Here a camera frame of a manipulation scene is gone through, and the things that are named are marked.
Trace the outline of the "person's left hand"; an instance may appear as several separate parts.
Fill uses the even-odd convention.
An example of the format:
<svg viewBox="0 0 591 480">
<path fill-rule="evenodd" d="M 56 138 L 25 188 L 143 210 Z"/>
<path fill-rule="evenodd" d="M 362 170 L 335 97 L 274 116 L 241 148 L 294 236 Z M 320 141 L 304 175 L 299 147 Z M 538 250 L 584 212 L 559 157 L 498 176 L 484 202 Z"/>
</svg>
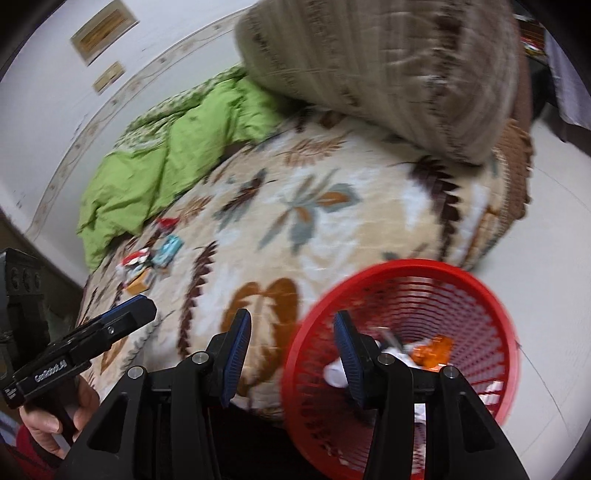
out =
<svg viewBox="0 0 591 480">
<path fill-rule="evenodd" d="M 74 440 L 80 435 L 100 405 L 98 393 L 82 377 L 79 378 L 78 383 L 77 403 L 78 409 L 73 414 L 73 424 L 76 428 L 73 435 Z M 34 441 L 43 450 L 60 459 L 65 458 L 67 452 L 55 440 L 55 436 L 62 433 L 62 424 L 54 415 L 42 409 L 26 406 L 19 408 L 19 415 Z"/>
</svg>

